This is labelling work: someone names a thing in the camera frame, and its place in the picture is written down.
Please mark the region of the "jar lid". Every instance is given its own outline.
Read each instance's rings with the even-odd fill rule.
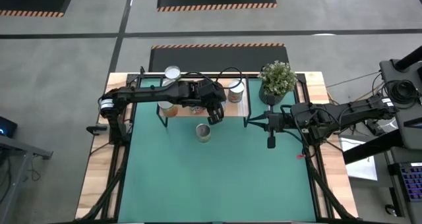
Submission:
[[[230,82],[229,87],[236,86],[238,83],[239,83],[239,80],[233,80]],[[230,90],[234,93],[240,93],[243,90],[245,90],[245,85],[243,84],[243,82],[241,82],[238,86]]]
[[[178,66],[169,66],[165,69],[164,75],[168,79],[176,79],[180,77],[180,68]]]

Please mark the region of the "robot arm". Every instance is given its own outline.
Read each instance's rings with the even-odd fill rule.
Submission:
[[[208,79],[193,81],[179,80],[167,86],[149,88],[122,87],[113,89],[101,98],[100,113],[110,125],[109,141],[121,145],[126,142],[125,125],[119,120],[119,115],[130,103],[168,101],[176,105],[200,106],[206,108],[208,122],[211,125],[219,123],[224,118],[221,102],[226,101],[226,94],[220,83]]]
[[[376,94],[368,99],[349,102],[341,105],[297,103],[282,105],[282,113],[274,113],[272,106],[249,121],[268,119],[268,124],[249,122],[262,127],[270,133],[268,148],[275,148],[274,132],[283,132],[285,128],[304,130],[305,143],[315,146],[321,144],[333,132],[347,128],[367,119],[391,119],[397,112],[388,99]]]

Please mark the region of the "metal can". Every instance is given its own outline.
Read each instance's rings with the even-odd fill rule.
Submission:
[[[196,135],[198,136],[199,142],[207,142],[211,138],[211,128],[208,125],[200,124],[196,126]]]
[[[236,86],[239,83],[239,80],[232,80],[229,84],[229,87]],[[243,97],[243,91],[245,90],[245,85],[241,82],[235,88],[229,89],[229,95],[227,99],[232,103],[239,103]]]
[[[195,106],[195,107],[191,107],[191,112],[193,113],[193,114],[200,114],[200,113],[202,113],[202,112],[204,112],[204,108],[203,107],[201,107],[201,106]]]
[[[164,116],[167,118],[174,117],[177,115],[177,112],[179,112],[177,105],[174,105],[168,101],[160,101],[158,102],[158,106],[160,106]]]
[[[180,68],[178,66],[168,66],[164,71],[164,75],[168,79],[177,80],[181,76]]]

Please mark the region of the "concrete floor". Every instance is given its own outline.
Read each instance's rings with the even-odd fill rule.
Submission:
[[[156,1],[132,1],[126,32],[422,28],[419,0],[278,0],[277,9],[185,13],[157,13]],[[117,33],[125,3],[72,0],[63,18],[0,16],[0,34]],[[104,90],[115,42],[0,40],[0,115],[19,124],[17,139],[54,151],[51,161],[35,162],[43,177],[25,184],[12,223],[52,223],[75,216],[92,141],[85,127],[97,119],[96,99]],[[259,42],[285,43],[294,70],[322,71],[331,85],[376,72],[379,61],[403,57],[420,46],[422,35],[128,38],[116,71],[137,72],[141,65],[147,69],[153,45]],[[329,91],[337,101],[347,102],[368,92],[373,78]],[[373,190],[352,188],[360,217],[407,223],[386,216],[382,208],[388,201],[368,195]]]

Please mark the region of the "white paper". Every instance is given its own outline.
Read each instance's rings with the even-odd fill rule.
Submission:
[[[365,142],[358,140],[340,138],[340,145],[343,151],[347,151],[364,143]],[[373,156],[346,165],[346,170],[347,175],[350,177],[369,179],[372,181],[378,180],[377,170],[375,168],[375,160]]]

